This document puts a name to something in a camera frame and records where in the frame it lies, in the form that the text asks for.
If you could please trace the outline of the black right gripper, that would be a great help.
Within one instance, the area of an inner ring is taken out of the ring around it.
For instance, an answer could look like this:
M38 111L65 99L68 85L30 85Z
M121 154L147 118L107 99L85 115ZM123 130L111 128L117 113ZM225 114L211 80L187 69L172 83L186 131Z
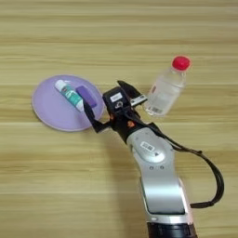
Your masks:
M139 99L141 93L129 83L118 80L118 85L123 94L112 94L106 97L106 107L110 121L101 123L95 119L95 114L90 105L84 101L84 111L87 119L97 133L112 128L126 142L134 132L146 127L139 115L131 107L130 99Z

